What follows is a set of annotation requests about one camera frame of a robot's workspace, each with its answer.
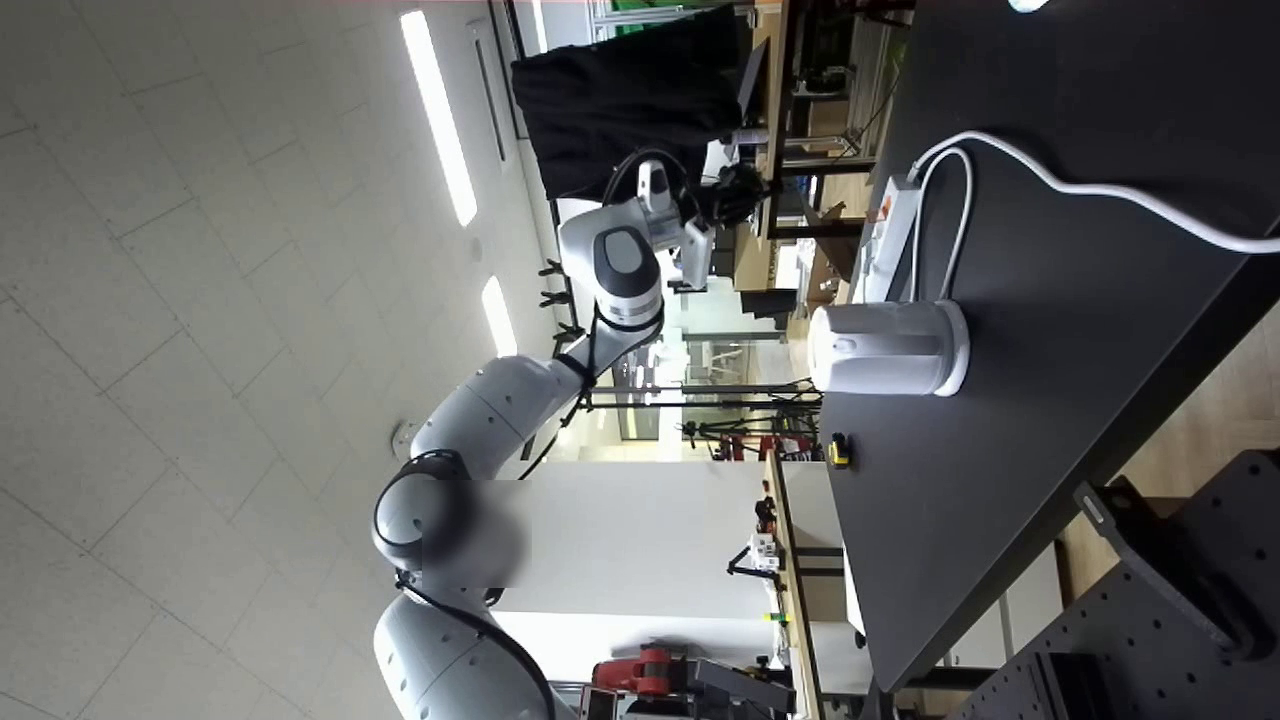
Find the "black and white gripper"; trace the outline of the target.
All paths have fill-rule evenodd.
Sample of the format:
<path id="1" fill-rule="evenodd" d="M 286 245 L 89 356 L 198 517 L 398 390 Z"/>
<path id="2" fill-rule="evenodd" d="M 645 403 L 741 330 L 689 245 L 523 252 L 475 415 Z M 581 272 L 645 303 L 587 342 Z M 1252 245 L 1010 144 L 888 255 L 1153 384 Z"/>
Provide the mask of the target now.
<path id="1" fill-rule="evenodd" d="M 697 188 L 697 217 L 721 227 L 745 225 L 766 197 L 754 166 L 731 163 L 713 185 Z"/>

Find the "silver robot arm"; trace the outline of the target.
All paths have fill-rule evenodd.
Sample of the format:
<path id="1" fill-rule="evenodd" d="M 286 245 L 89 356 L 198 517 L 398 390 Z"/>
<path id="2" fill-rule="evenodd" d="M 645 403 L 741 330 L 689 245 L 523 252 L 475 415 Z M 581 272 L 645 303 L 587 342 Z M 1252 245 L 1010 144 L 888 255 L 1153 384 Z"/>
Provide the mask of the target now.
<path id="1" fill-rule="evenodd" d="M 549 361 L 496 356 L 453 388 L 407 441 L 407 458 L 370 504 L 370 546 L 396 573 L 370 651 L 398 720 L 564 720 L 539 662 L 493 618 L 523 559 L 523 526 L 496 472 L 665 328 L 661 255 L 677 289 L 703 292 L 715 232 L 765 197 L 751 166 L 698 185 L 666 150 L 613 166 L 598 204 L 564 221 L 560 272 L 587 300 L 587 328 Z"/>

